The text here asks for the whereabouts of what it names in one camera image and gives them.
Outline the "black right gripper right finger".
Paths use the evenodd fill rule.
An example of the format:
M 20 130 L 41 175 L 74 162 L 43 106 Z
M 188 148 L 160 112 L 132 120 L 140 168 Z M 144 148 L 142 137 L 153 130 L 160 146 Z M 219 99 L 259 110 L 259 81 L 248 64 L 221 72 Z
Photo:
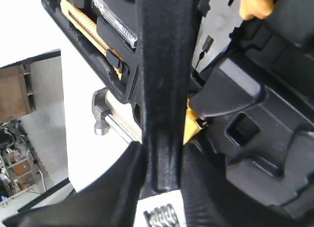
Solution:
M 188 227 L 312 227 L 314 212 L 294 220 L 282 209 L 265 207 L 224 178 L 201 152 L 201 145 L 183 147 L 181 193 Z

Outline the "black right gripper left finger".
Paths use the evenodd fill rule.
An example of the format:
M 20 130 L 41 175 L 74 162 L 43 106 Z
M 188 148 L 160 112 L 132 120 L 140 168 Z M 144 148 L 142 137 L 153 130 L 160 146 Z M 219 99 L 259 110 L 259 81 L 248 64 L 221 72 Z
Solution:
M 131 227 L 146 176 L 145 151 L 131 142 L 88 187 L 61 202 L 3 220 L 6 227 Z

